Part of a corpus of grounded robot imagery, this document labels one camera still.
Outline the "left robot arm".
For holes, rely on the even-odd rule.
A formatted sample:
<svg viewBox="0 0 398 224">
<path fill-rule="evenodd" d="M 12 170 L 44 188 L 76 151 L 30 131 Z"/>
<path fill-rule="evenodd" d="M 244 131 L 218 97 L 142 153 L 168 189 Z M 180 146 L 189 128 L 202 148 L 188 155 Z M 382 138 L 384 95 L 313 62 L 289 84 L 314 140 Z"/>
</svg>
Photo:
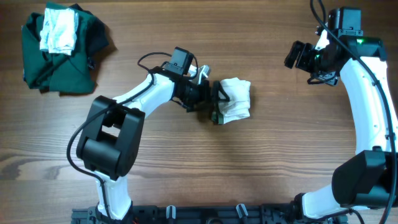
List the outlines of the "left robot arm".
<svg viewBox="0 0 398 224">
<path fill-rule="evenodd" d="M 146 79 L 131 91 L 113 99 L 97 97 L 75 131 L 80 138 L 76 156 L 85 166 L 78 171 L 95 178 L 99 202 L 74 210 L 73 222 L 81 223 L 87 214 L 87 223 L 137 223 L 127 173 L 136 161 L 145 119 L 168 101 L 188 112 L 230 101 L 219 81 L 209 84 L 209 66 L 199 67 L 191 52 L 176 47 L 169 56 L 162 65 L 146 68 Z"/>
</svg>

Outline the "white tan green shirt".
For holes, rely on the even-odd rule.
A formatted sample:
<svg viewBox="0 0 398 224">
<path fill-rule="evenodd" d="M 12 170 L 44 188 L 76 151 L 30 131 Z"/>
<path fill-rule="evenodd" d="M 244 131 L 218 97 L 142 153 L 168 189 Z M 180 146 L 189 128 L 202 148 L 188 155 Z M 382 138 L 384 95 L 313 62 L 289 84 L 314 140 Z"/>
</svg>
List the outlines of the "white tan green shirt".
<svg viewBox="0 0 398 224">
<path fill-rule="evenodd" d="M 215 124 L 226 124 L 231 121 L 250 117 L 251 82 L 239 78 L 224 79 L 221 82 L 230 102 L 215 103 L 211 119 Z"/>
</svg>

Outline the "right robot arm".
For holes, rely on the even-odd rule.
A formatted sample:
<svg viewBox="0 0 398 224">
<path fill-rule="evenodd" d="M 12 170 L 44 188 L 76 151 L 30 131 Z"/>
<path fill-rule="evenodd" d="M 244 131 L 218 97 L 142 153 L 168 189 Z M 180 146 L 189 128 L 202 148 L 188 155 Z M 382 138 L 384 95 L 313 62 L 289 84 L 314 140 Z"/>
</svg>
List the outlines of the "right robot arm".
<svg viewBox="0 0 398 224">
<path fill-rule="evenodd" d="M 397 117 L 387 83 L 381 39 L 365 37 L 361 11 L 341 7 L 318 18 L 315 44 L 296 41 L 285 66 L 310 74 L 308 84 L 343 82 L 353 114 L 355 155 L 333 173 L 331 183 L 300 194 L 290 216 L 322 222 L 363 209 L 381 209 L 385 222 L 397 206 Z"/>
</svg>

